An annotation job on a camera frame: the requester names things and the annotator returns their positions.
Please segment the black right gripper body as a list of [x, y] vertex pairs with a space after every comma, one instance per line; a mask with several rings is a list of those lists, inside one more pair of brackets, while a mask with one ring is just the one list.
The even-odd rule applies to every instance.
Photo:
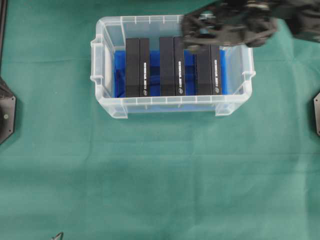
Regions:
[[185, 14], [180, 25], [193, 53], [209, 45], [257, 48], [278, 30], [267, 0], [218, 0]]

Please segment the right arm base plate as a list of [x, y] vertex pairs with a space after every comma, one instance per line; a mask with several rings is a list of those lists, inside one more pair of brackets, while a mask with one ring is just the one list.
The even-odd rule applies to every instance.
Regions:
[[320, 92], [313, 99], [316, 133], [320, 136]]

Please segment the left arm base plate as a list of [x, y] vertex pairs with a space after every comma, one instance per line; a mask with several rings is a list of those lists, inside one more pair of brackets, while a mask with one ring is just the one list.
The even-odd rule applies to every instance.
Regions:
[[0, 143], [15, 131], [16, 96], [0, 78]]

